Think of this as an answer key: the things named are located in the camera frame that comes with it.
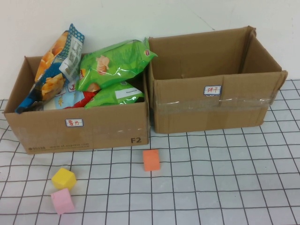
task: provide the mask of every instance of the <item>blue snack bag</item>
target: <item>blue snack bag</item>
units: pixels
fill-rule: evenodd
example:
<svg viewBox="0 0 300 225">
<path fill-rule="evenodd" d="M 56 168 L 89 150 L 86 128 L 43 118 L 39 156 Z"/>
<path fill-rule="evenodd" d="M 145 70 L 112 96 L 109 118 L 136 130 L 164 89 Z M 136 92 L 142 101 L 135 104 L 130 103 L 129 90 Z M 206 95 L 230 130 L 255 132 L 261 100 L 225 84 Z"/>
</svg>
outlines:
<svg viewBox="0 0 300 225">
<path fill-rule="evenodd" d="M 16 108 L 16 113 L 31 111 L 55 97 L 64 86 L 79 77 L 84 35 L 73 24 L 43 56 L 29 95 Z"/>
</svg>

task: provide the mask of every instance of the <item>white wall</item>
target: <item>white wall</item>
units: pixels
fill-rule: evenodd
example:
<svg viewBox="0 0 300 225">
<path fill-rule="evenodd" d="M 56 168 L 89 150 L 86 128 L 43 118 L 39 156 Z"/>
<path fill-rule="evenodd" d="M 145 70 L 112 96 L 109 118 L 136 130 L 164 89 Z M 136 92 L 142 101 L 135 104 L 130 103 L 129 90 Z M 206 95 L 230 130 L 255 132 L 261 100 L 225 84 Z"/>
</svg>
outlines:
<svg viewBox="0 0 300 225">
<path fill-rule="evenodd" d="M 299 0 L 2 0 L 0 99 L 9 97 L 23 56 L 43 55 L 70 23 L 86 36 L 83 52 L 251 25 L 289 78 L 300 79 Z"/>
</svg>

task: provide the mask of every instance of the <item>open cardboard box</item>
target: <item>open cardboard box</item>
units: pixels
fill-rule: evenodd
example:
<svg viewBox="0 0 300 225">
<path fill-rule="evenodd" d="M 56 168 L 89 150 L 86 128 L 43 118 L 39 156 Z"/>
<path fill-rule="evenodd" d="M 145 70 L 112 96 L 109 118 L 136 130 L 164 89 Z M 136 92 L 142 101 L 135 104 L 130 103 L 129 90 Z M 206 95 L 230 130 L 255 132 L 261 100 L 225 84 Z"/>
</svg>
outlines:
<svg viewBox="0 0 300 225">
<path fill-rule="evenodd" d="M 157 133 L 259 126 L 286 80 L 255 28 L 150 38 Z"/>
<path fill-rule="evenodd" d="M 148 144 L 150 123 L 145 75 L 134 86 L 144 102 L 91 109 L 14 113 L 26 98 L 41 57 L 25 57 L 4 115 L 28 154 Z"/>
</svg>

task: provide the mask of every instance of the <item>plastic packaging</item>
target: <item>plastic packaging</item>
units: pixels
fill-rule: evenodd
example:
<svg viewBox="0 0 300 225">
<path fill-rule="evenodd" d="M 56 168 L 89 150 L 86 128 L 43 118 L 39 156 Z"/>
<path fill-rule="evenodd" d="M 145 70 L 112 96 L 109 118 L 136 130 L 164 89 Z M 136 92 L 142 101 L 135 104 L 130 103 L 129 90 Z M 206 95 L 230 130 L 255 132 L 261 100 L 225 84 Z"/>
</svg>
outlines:
<svg viewBox="0 0 300 225">
<path fill-rule="evenodd" d="M 102 105 L 123 105 L 135 103 L 144 94 L 127 82 L 114 84 L 101 90 L 86 106 L 86 109 Z"/>
<path fill-rule="evenodd" d="M 138 75 L 156 56 L 147 47 L 147 39 L 145 42 L 124 41 L 85 55 L 80 64 L 80 81 L 76 89 L 104 89 Z"/>
<path fill-rule="evenodd" d="M 155 102 L 155 107 L 160 114 L 202 112 L 202 111 L 244 111 L 269 107 L 274 98 L 241 98 L 227 99 L 199 99 L 174 102 Z"/>
<path fill-rule="evenodd" d="M 68 109 L 80 108 L 85 105 L 97 94 L 97 92 L 87 92 L 75 90 L 77 80 L 65 84 L 63 89 L 54 98 L 36 110 Z"/>
<path fill-rule="evenodd" d="M 36 83 L 17 107 L 16 113 L 30 111 L 52 99 L 65 85 L 78 78 L 83 42 L 84 35 L 71 24 L 69 30 L 43 56 L 35 77 Z"/>
</svg>

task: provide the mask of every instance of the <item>potato chips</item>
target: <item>potato chips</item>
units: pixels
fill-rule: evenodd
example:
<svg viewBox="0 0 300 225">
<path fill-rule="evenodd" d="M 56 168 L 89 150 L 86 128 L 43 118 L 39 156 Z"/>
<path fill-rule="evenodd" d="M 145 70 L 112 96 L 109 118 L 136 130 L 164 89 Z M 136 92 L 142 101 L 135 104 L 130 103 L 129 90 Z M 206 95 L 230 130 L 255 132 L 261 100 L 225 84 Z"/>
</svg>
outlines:
<svg viewBox="0 0 300 225">
<path fill-rule="evenodd" d="M 95 91 L 134 78 L 157 56 L 149 50 L 148 40 L 124 41 L 86 54 L 80 63 L 76 89 Z"/>
<path fill-rule="evenodd" d="M 139 99 L 144 101 L 144 94 L 131 84 L 123 81 L 101 90 L 86 104 L 85 108 L 89 109 L 104 105 L 126 105 L 135 103 Z"/>
<path fill-rule="evenodd" d="M 35 84 L 16 113 L 30 111 L 54 98 L 64 86 L 79 78 L 79 63 L 84 35 L 73 24 L 42 57 Z"/>
</svg>

